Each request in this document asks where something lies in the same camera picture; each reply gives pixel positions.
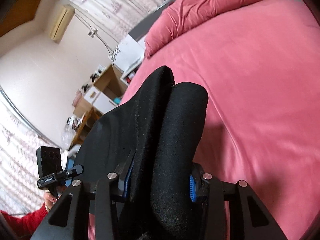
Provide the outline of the red left sleeve forearm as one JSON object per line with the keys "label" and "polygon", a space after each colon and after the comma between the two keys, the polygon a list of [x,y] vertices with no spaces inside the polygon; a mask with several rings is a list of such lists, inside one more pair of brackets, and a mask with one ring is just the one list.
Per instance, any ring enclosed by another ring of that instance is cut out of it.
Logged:
{"label": "red left sleeve forearm", "polygon": [[31,239],[33,233],[40,225],[48,211],[45,204],[40,209],[29,213],[21,218],[14,217],[8,213],[1,211],[4,219],[7,221],[13,232],[16,233],[18,239]]}

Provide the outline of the person's left hand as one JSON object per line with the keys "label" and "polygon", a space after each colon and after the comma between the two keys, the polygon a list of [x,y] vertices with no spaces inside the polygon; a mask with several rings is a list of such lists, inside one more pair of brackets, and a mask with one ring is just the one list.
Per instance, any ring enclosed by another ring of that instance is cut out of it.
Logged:
{"label": "person's left hand", "polygon": [[[67,189],[67,186],[65,186],[65,185],[58,186],[56,188],[58,194],[62,194],[66,189]],[[45,208],[46,208],[47,212],[49,212],[52,209],[52,207],[54,206],[54,204],[57,202],[57,198],[54,197],[49,191],[44,192],[43,198],[44,198]]]}

